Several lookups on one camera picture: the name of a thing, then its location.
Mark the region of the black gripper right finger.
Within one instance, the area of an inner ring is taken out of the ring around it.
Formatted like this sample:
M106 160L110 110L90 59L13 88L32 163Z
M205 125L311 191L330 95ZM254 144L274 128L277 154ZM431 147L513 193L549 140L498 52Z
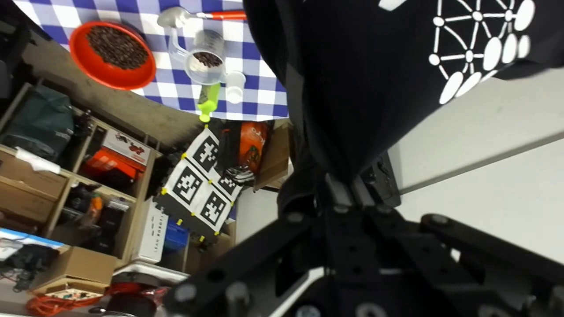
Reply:
M402 202L390 154L374 160L355 181L353 193L360 207L392 216Z

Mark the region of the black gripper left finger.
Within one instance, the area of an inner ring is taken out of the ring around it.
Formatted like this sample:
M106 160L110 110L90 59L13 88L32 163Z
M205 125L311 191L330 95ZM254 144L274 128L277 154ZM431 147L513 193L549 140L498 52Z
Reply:
M325 246L328 188L318 169L295 170L279 191L275 237L283 246Z

